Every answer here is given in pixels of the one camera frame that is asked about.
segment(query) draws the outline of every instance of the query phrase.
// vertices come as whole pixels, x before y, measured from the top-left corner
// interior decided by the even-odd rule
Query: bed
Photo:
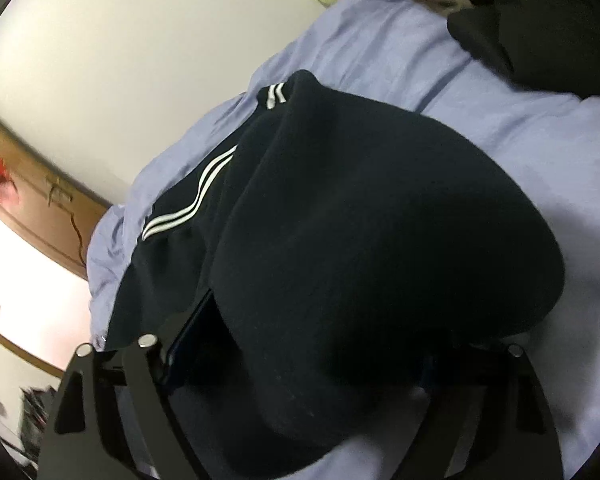
[[[600,97],[514,88],[451,38],[444,18],[411,0],[343,0],[254,73],[247,91],[200,119],[136,178],[91,239],[93,344],[102,348],[117,287],[154,201],[254,110],[263,86],[310,70],[326,86],[420,112],[457,130],[518,183],[551,226],[566,264],[561,300],[516,337],[552,409],[564,471],[600,443]],[[373,427],[294,480],[389,478],[426,400],[383,407]]]

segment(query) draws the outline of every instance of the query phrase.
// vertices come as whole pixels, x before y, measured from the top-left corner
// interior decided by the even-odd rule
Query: blue bed sheet
[[[253,112],[261,87],[300,68],[326,86],[451,126],[499,163],[549,222],[566,261],[564,295],[544,323],[518,339],[550,402],[570,478],[600,442],[600,97],[514,88],[471,59],[444,18],[411,0],[340,1],[261,66],[244,94],[209,112],[142,171],[125,205],[107,212],[91,240],[94,344],[104,343],[153,202]],[[389,415],[366,433],[292,477],[389,478],[426,406],[417,392],[409,395],[386,406]]]

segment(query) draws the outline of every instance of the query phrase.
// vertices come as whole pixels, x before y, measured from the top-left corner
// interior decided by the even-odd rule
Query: wooden cabinet
[[[0,205],[0,219],[27,242],[86,278],[91,234],[107,204],[74,186],[0,125],[0,157],[20,197]]]

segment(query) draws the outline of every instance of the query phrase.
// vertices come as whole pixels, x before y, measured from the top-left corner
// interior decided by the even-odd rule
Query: white stripe
[[[267,110],[271,110],[276,105],[276,96],[273,93],[275,88],[275,85],[271,85],[269,87],[269,96],[267,97]]]
[[[205,183],[205,179],[206,176],[208,175],[208,173],[214,168],[214,166],[223,158],[228,157],[229,155],[231,155],[235,149],[237,148],[237,145],[232,147],[230,150],[228,150],[227,152],[224,152],[222,155],[218,155],[216,156],[216,158],[214,160],[212,160],[210,163],[208,163],[206,165],[205,171],[202,172],[202,175],[200,176],[200,180],[198,181],[198,194],[196,195],[196,199],[186,208],[181,209],[180,211],[177,211],[175,213],[169,213],[167,215],[161,215],[158,216],[156,218],[154,218],[153,220],[151,220],[144,228],[144,230],[142,231],[142,239],[144,240],[144,238],[146,237],[146,232],[151,229],[152,227],[154,227],[155,225],[164,223],[164,222],[168,222],[170,220],[173,220],[174,218],[178,218],[179,216],[182,215],[186,215],[189,211],[191,211],[193,208],[195,208],[196,203],[198,202],[198,200],[200,200],[200,192],[202,190],[202,187]]]
[[[183,217],[178,218],[177,220],[174,220],[173,222],[169,222],[167,224],[161,224],[161,225],[154,227],[153,229],[149,229],[142,239],[147,240],[147,238],[149,236],[155,235],[157,233],[161,233],[163,231],[168,231],[169,229],[173,229],[174,227],[184,224],[184,222],[192,219],[195,216],[195,214],[198,212],[198,209],[200,209],[200,205],[202,204],[202,199],[205,197],[206,192],[209,189],[209,187],[211,186],[212,182],[214,181],[216,176],[218,176],[218,173],[220,173],[222,168],[224,168],[229,162],[231,162],[232,158],[234,158],[233,155],[230,156],[229,158],[226,158],[225,160],[223,160],[222,163],[218,164],[218,167],[215,168],[213,173],[211,173],[211,175],[209,175],[209,178],[206,180],[205,185],[202,188],[202,194],[200,195],[200,199],[198,200],[198,203],[196,204],[193,211],[191,211],[189,214],[187,214]]]
[[[278,86],[276,86],[276,95],[278,96],[278,100],[281,103],[286,103],[285,96],[282,94],[283,85],[284,85],[284,83],[280,83]]]

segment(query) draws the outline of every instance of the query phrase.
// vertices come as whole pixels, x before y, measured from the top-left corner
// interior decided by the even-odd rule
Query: silver screw
[[[140,339],[138,339],[138,345],[140,345],[140,348],[151,348],[157,342],[158,338],[153,334],[144,334],[143,336],[140,336]]]
[[[75,349],[75,354],[78,357],[87,357],[91,353],[91,345],[89,343],[82,343],[78,348]]]
[[[507,350],[511,355],[513,355],[513,357],[516,358],[522,357],[525,354],[525,349],[523,349],[520,345],[509,345],[509,348],[507,348]]]

